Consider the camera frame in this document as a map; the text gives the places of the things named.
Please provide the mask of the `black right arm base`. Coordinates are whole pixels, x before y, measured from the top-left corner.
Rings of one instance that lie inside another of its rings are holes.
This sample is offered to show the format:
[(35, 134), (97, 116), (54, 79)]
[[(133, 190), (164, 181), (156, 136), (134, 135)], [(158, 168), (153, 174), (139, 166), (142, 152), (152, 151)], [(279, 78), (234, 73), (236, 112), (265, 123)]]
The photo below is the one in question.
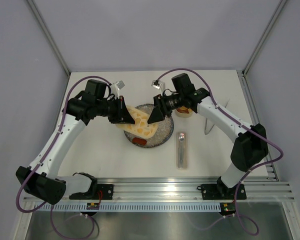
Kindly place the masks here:
[(203, 183), (196, 187), (203, 200), (246, 200), (247, 194), (242, 183), (228, 188), (219, 177), (216, 183)]

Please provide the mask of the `beige patterned lunch box lid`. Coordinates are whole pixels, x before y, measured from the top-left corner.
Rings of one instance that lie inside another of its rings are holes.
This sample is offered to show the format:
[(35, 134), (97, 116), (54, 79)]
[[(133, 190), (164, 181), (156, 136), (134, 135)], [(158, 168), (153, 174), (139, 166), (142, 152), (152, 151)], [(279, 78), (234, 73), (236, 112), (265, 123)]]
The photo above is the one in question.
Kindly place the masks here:
[(148, 124), (149, 114), (131, 106), (127, 110), (134, 119), (134, 124), (116, 124), (116, 127), (139, 138), (150, 139), (158, 130), (158, 123)]

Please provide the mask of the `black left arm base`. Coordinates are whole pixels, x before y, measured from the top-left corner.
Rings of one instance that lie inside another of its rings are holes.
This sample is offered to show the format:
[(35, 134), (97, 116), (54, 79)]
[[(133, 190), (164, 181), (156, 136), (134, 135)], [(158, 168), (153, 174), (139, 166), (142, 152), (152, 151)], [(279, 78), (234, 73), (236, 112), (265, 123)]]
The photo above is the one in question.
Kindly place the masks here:
[(76, 172), (72, 175), (69, 199), (71, 200), (112, 200), (114, 185), (98, 183), (98, 179), (88, 173)]

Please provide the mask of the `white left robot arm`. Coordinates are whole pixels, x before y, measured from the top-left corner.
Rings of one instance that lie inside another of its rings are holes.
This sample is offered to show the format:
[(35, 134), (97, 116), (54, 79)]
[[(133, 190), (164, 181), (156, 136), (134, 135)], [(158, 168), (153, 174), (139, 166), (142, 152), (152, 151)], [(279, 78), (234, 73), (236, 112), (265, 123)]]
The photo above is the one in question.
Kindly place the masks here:
[(39, 198), (44, 203), (57, 204), (64, 196), (72, 200), (97, 199), (100, 194), (98, 179), (79, 172), (59, 177), (61, 164), (72, 144), (96, 117), (106, 117), (111, 124), (134, 124), (120, 90), (122, 81), (109, 83), (99, 76), (88, 76), (85, 89), (75, 97), (67, 96), (60, 123), (48, 142), (28, 167), (20, 166), (16, 177), (20, 190)]

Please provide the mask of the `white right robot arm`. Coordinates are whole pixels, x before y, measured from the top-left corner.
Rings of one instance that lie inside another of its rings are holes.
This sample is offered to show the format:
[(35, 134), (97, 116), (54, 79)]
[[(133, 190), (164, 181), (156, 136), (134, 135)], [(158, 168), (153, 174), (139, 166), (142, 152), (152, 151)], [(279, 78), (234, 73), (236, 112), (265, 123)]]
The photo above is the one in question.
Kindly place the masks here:
[(215, 101), (209, 90), (195, 88), (188, 74), (181, 73), (171, 80), (175, 92), (154, 96), (154, 107), (147, 122), (161, 122), (170, 117), (173, 110), (186, 107), (222, 130), (232, 141), (233, 148), (231, 164), (218, 178), (216, 190), (220, 197), (229, 198), (242, 177), (268, 155), (266, 129), (261, 124), (251, 125), (232, 114)]

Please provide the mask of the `beige lunch box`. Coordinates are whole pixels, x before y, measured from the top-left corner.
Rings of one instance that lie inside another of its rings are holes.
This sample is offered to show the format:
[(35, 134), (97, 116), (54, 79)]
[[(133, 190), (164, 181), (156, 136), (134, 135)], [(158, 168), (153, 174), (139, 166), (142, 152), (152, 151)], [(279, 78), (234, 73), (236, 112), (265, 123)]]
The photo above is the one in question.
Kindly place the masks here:
[(193, 110), (182, 106), (175, 110), (175, 114), (180, 118), (189, 118), (192, 116)]

